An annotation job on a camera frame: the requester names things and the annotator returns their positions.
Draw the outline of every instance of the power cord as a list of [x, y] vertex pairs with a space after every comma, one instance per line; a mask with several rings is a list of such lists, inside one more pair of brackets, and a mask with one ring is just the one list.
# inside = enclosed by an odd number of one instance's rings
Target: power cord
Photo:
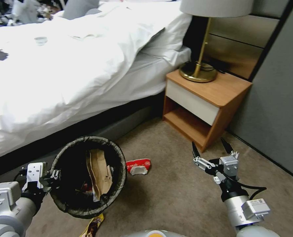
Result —
[[246, 185], [246, 184], [240, 183], [240, 182], [238, 182], [238, 181], [232, 179], [231, 177], [229, 177], [228, 175], [226, 175], [224, 172], [222, 172], [222, 174], [223, 174], [226, 178], [230, 179], [232, 182], [234, 182], [234, 183], [236, 183], [236, 184], [239, 184], [239, 185], [241, 185], [242, 187], [245, 187], [245, 188], [248, 188], [248, 189], [257, 189], [257, 191], [255, 191], [255, 192], [251, 195], [250, 200], [252, 200], [252, 199], [253, 199], [257, 194], [259, 194], [260, 192], [262, 192], [262, 191], [264, 191], [264, 190], [267, 189], [266, 187], [249, 186], [249, 185]]

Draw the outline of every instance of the black trash can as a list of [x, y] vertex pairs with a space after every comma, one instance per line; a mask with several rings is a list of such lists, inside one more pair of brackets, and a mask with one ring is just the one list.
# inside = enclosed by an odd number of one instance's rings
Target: black trash can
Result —
[[[80, 186], [90, 179], [86, 166], [85, 152], [99, 149], [104, 151], [106, 164], [112, 170], [112, 185], [100, 200], [93, 201], [93, 194], [78, 191]], [[83, 137], [67, 144], [56, 156], [51, 173], [61, 171], [60, 186], [50, 194], [57, 207], [68, 214], [90, 219], [98, 216], [109, 207], [122, 190], [127, 179], [126, 160], [120, 147], [102, 137]]]

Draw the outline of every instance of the clutter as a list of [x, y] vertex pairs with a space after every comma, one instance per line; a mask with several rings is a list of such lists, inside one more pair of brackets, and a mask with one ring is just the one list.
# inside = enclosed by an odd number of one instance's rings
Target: clutter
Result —
[[147, 174], [148, 170], [151, 167], [150, 159], [139, 159], [133, 161], [127, 161], [127, 170], [131, 175], [136, 174]]
[[113, 183], [104, 151], [99, 149], [86, 151], [86, 166], [92, 181], [93, 200], [99, 201], [100, 196], [106, 194]]
[[90, 223], [80, 235], [80, 237], [94, 237], [98, 231], [100, 224], [104, 221], [104, 215], [100, 214], [98, 217], [91, 219]]

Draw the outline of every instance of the wooden nightstand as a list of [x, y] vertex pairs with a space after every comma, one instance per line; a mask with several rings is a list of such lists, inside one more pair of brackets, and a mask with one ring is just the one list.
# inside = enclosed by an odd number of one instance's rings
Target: wooden nightstand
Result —
[[251, 82], [218, 73], [208, 83], [188, 81], [176, 70], [166, 75], [163, 120], [204, 152], [230, 123]]

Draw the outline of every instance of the pillow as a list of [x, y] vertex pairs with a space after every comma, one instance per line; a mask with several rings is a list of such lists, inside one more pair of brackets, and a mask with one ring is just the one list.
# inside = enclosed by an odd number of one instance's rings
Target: pillow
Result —
[[79, 18], [98, 5], [99, 0], [68, 0], [62, 17], [68, 20]]
[[165, 28], [164, 32], [149, 42], [141, 52], [175, 64], [192, 16], [179, 10], [180, 2], [128, 3], [128, 6], [141, 14], [149, 14]]

